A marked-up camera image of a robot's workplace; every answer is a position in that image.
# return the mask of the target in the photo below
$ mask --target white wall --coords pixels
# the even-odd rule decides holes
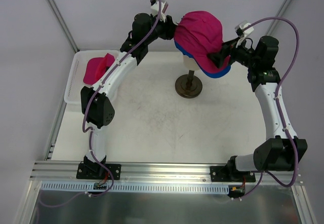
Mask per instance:
[[[132,29],[138,13],[149,13],[149,0],[55,0],[75,42],[81,49],[119,49]],[[167,0],[167,14],[175,21],[195,10],[206,10],[220,19],[224,40],[236,37],[235,26],[274,16],[284,0]],[[259,37],[270,22],[260,24],[254,32]],[[173,42],[158,40],[152,51],[175,50]]]
[[[41,160],[73,52],[45,0],[0,0],[0,222]]]
[[[294,129],[308,142],[300,172],[318,223],[324,223],[323,4],[324,0],[294,0],[285,15],[299,30],[300,50],[282,89]],[[280,24],[274,36],[279,39],[275,66],[283,75],[294,54],[295,35],[288,25]]]

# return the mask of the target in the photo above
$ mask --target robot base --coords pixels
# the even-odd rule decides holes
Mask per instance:
[[[252,172],[240,172],[235,167],[236,156],[231,157],[225,166],[211,166],[210,176],[212,182],[255,182]]]

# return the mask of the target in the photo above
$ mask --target black round base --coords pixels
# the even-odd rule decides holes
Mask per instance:
[[[177,78],[175,86],[176,92],[184,98],[195,98],[203,89],[203,84],[198,77],[193,76],[192,83],[190,84],[187,74]]]

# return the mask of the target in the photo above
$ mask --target black mounting bracket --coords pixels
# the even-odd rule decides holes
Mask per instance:
[[[120,180],[120,174],[122,172],[121,164],[111,164],[105,163],[106,158],[101,162],[108,168],[113,176],[113,180]],[[84,157],[84,161],[79,163],[76,172],[77,179],[98,179],[102,180],[105,178],[106,170],[101,167],[98,163],[93,163],[88,160],[87,157]]]
[[[211,166],[210,176],[212,182],[255,182],[252,172],[240,172],[235,167],[236,156],[231,157],[225,166]]]

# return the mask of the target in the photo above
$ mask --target pink fabric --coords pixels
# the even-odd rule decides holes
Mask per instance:
[[[228,65],[229,58],[225,59],[221,68],[217,68],[207,57],[207,54],[221,50],[223,27],[215,16],[206,11],[194,11],[183,16],[176,28],[174,41],[208,73],[218,73]]]
[[[115,62],[114,56],[107,53],[104,58],[92,58],[87,64],[86,74],[83,82],[87,85],[93,85],[106,73],[107,68]]]

